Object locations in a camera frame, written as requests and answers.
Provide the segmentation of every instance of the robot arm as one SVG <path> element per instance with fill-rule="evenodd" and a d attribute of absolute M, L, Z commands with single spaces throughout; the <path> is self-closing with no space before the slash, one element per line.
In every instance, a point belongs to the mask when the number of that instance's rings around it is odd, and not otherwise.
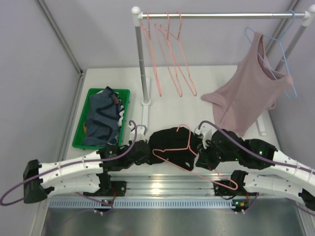
<path fill-rule="evenodd" d="M 246 149 L 275 163 L 268 163 L 248 154 L 216 131 L 211 140 L 206 141 L 206 146 L 198 147 L 199 159 L 196 166 L 215 169 L 220 162 L 238 162 L 247 167 L 249 173 L 234 171 L 231 179 L 239 184 L 239 191 L 243 194 L 247 192 L 272 194 L 295 200 L 305 204 L 307 208 L 315 210 L 315 175 L 313 174 L 315 170 L 286 156 L 263 140 L 243 141 L 233 132 L 225 130 L 224 132 Z M 281 164 L 293 165 L 296 168 Z M 277 175 L 282 178 L 263 175 Z"/>
<path fill-rule="evenodd" d="M 111 189 L 108 171 L 127 169 L 132 164 L 141 165 L 150 156 L 148 144 L 140 140 L 135 142 L 127 155 L 112 160 L 123 154 L 127 148 L 127 145 L 107 146 L 88 155 L 55 163 L 30 161 L 23 174 L 24 180 L 49 171 L 50 173 L 24 184 L 24 203 L 36 203 L 57 194 L 74 192 L 97 192 L 104 196 Z"/>

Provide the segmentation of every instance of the pink tank top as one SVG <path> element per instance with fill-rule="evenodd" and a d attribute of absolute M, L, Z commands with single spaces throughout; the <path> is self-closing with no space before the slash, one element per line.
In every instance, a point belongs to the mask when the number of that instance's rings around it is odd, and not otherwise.
<path fill-rule="evenodd" d="M 252 46 L 239 62 L 233 77 L 217 91 L 201 96 L 213 103 L 215 124 L 222 129 L 244 136 L 248 128 L 265 110 L 275 108 L 276 99 L 291 85 L 291 75 L 272 73 L 259 57 L 269 64 L 265 54 L 262 33 L 256 32 Z"/>

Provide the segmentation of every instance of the white wall panel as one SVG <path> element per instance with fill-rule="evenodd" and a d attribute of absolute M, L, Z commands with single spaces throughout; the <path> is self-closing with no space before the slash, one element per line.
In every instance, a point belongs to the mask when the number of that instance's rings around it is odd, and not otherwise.
<path fill-rule="evenodd" d="M 131 8 L 154 12 L 283 12 L 290 0 L 46 0 L 83 68 L 138 66 Z M 172 21 L 176 31 L 179 20 Z M 182 45 L 190 65 L 236 64 L 250 43 L 246 26 L 271 34 L 278 20 L 184 20 Z M 152 21 L 167 23 L 167 20 Z M 174 45 L 178 62 L 183 63 Z M 165 65 L 155 39 L 158 65 Z M 150 65 L 145 49 L 146 64 Z"/>
<path fill-rule="evenodd" d="M 305 0 L 299 5 L 299 10 L 308 9 L 313 0 Z M 295 24 L 292 30 L 285 36 L 284 45 L 288 45 L 299 24 Z M 276 104 L 273 115 L 279 129 L 279 135 L 283 142 L 286 154 L 303 164 L 315 168 L 314 144 L 315 144 L 315 21 L 306 29 L 303 36 L 292 51 L 289 59 L 289 69 L 298 94 L 297 100 L 289 100 L 283 94 Z M 281 58 L 279 45 L 271 55 L 273 65 Z"/>
<path fill-rule="evenodd" d="M 23 180 L 33 159 L 60 147 L 78 75 L 34 0 L 0 7 L 0 195 Z M 23 196 L 22 187 L 10 202 Z M 0 206 L 0 235 L 29 234 L 37 205 Z"/>

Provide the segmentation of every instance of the green plastic basket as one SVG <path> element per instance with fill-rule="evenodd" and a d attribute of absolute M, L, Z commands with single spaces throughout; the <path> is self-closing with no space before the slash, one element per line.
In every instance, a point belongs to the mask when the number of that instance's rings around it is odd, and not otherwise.
<path fill-rule="evenodd" d="M 83 145 L 83 140 L 85 138 L 85 133 L 83 131 L 83 125 L 84 125 L 86 116 L 88 114 L 88 111 L 90 109 L 90 99 L 89 98 L 90 98 L 90 95 L 96 94 L 101 90 L 104 90 L 104 88 L 91 88 L 88 91 L 88 95 L 87 95 L 87 98 L 86 98 L 85 103 L 84 103 L 83 111 L 81 113 L 80 121 L 79 121 L 77 130 L 75 132 L 74 139 L 72 142 L 72 146 L 74 148 L 95 149 L 95 150 L 102 148 L 102 147 L 98 147 L 98 146 L 85 146 L 85 145 Z M 114 89 L 114 91 L 119 93 L 119 98 L 121 99 L 123 106 L 125 108 L 123 124 L 122 124 L 122 128 L 120 130 L 119 140 L 118 140 L 118 145 L 121 145 L 123 142 L 123 136 L 124 136 L 124 127 L 125 127 L 127 110 L 128 110 L 128 105 L 129 105 L 130 90 L 128 90 L 128 89 Z"/>

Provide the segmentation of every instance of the blue wire hanger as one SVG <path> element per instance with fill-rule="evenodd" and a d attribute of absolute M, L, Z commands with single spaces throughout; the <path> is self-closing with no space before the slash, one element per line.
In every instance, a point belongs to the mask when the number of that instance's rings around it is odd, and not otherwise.
<path fill-rule="evenodd" d="M 283 45 L 282 45 L 282 39 L 284 37 L 284 35 L 287 33 L 287 31 L 289 30 L 289 28 L 293 25 L 294 21 L 295 21 L 295 12 L 294 11 L 289 11 L 293 14 L 293 21 L 291 22 L 291 24 L 288 26 L 288 28 L 283 32 L 283 34 L 279 37 L 279 39 L 277 38 L 273 38 L 273 37 L 270 37 L 268 35 L 263 35 L 264 37 L 266 38 L 269 38 L 269 39 L 272 39 L 272 40 L 275 40 L 275 41 L 278 41 L 279 44 L 280 44 L 280 48 L 281 48 L 281 51 L 282 51 L 282 54 L 283 54 L 283 58 L 284 58 L 284 62 L 285 62 L 285 66 L 286 66 L 286 70 L 287 70 L 287 73 L 290 74 L 290 70 L 289 70 L 289 66 L 287 64 L 287 61 L 286 61 L 286 58 L 285 58 L 285 53 L 284 53 L 284 48 L 283 48 Z M 247 30 L 251 30 L 253 33 L 255 33 L 255 31 L 250 28 L 250 27 L 246 27 L 245 28 L 245 36 L 247 37 L 247 39 L 249 40 L 250 43 L 252 43 L 251 39 L 249 38 L 249 36 L 247 35 Z M 278 80 L 278 78 L 275 76 L 274 72 L 272 71 L 272 69 L 270 68 L 270 65 L 268 63 L 266 63 L 266 61 L 264 60 L 264 58 L 258 53 L 259 57 L 262 59 L 262 61 L 264 62 L 264 65 L 266 65 L 269 69 L 269 71 L 271 72 L 271 74 L 275 77 L 276 80 Z M 293 88 L 293 91 L 294 91 L 294 94 L 295 94 L 295 97 L 292 98 L 286 91 L 284 91 L 287 95 L 287 97 L 290 99 L 290 100 L 295 100 L 297 98 L 297 93 L 296 93 L 296 90 L 295 90 L 295 87 L 292 85 L 292 88 Z"/>

